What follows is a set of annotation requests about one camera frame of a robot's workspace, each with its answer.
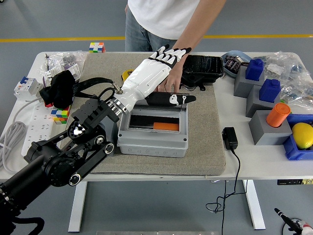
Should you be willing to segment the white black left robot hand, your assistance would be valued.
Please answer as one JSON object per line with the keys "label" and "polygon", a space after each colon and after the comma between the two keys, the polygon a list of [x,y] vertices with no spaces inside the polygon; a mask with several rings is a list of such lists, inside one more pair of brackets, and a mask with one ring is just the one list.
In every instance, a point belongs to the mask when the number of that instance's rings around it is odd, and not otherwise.
{"label": "white black left robot hand", "polygon": [[123,112],[130,112],[137,101],[151,94],[169,75],[174,65],[179,62],[191,48],[168,49],[162,46],[150,57],[144,59],[123,83],[122,94],[114,97],[122,104]]}

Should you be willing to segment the person's left hand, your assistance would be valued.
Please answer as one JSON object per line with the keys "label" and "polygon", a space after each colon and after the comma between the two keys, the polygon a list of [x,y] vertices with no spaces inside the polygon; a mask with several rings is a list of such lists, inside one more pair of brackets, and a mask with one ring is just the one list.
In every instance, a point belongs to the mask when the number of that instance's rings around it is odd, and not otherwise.
{"label": "person's left hand", "polygon": [[165,78],[165,80],[157,86],[156,91],[178,93],[181,76],[182,66],[174,66],[174,68],[169,72],[169,75]]}

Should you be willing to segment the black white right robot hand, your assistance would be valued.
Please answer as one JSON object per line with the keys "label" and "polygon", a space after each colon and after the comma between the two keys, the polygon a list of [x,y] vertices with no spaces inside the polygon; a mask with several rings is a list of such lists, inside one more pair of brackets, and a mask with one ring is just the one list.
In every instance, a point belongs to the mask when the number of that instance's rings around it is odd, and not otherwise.
{"label": "black white right robot hand", "polygon": [[282,218],[282,220],[289,226],[289,231],[294,235],[313,235],[313,228],[304,220],[290,219],[283,214],[278,208],[274,209],[275,212]]}

